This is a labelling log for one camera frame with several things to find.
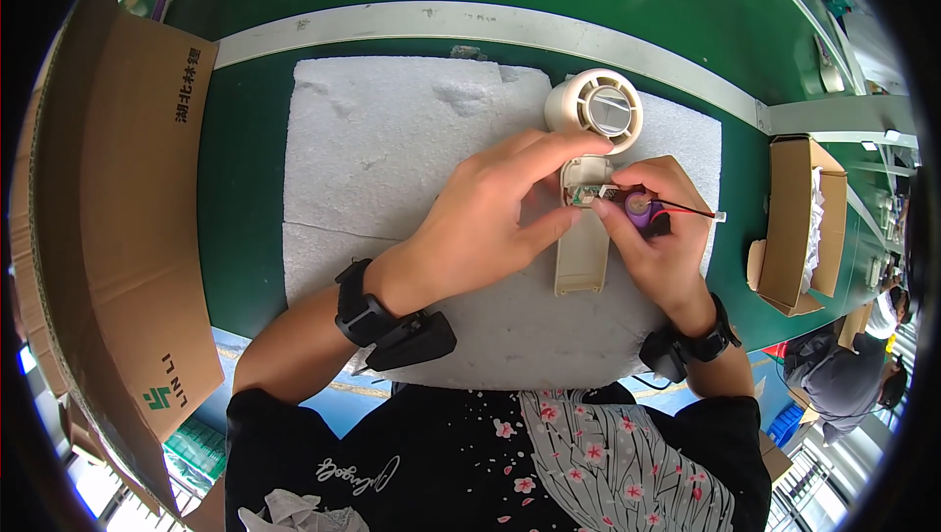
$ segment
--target foam pad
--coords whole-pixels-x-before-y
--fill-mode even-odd
[[[302,61],[295,69],[284,173],[288,303],[330,285],[352,257],[375,257],[421,224],[454,165],[527,126],[545,129],[548,78],[530,68],[420,57]],[[644,130],[625,164],[672,154],[710,208],[719,202],[721,124],[642,94]],[[547,193],[523,222],[557,207]],[[712,253],[712,233],[701,270]],[[382,373],[468,389],[596,387],[644,371],[637,351],[665,322],[616,248],[601,293],[552,292],[555,248],[484,290],[437,304],[457,335],[441,359]],[[361,350],[347,369],[365,366]]]

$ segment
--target wrist-mounted device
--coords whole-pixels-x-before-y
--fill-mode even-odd
[[[395,317],[371,293],[362,292],[362,275],[371,262],[371,258],[359,260],[335,279],[340,285],[337,328],[360,348],[375,344],[366,365],[374,371],[388,371],[452,352],[457,338],[444,314],[419,310]]]
[[[704,337],[689,338],[676,329],[673,324],[653,332],[641,346],[641,361],[650,370],[663,375],[675,384],[686,379],[686,365],[693,359],[708,363],[723,353],[731,344],[736,348],[742,341],[735,336],[728,325],[728,315],[715,293],[711,293],[715,303],[715,326]]]

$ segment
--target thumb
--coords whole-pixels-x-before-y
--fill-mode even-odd
[[[581,217],[582,210],[575,206],[553,209],[521,229],[518,233],[519,241],[529,255],[535,257],[558,241]]]
[[[618,204],[607,199],[593,199],[591,209],[601,219],[604,229],[611,235],[611,240],[618,246],[626,263],[630,264],[648,254],[649,245],[630,222],[628,214],[624,213]]]

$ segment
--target green logo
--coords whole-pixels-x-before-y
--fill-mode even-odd
[[[149,401],[149,407],[152,410],[162,410],[163,408],[169,408],[171,405],[167,401],[167,396],[170,391],[170,387],[158,387],[156,389],[150,387],[150,393],[144,394],[144,401]]]

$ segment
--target blue bin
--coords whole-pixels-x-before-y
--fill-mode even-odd
[[[794,432],[797,432],[797,429],[800,428],[801,417],[803,416],[804,410],[792,402],[791,405],[782,409],[777,418],[770,423],[767,432],[768,438],[778,448],[784,446],[794,435]]]

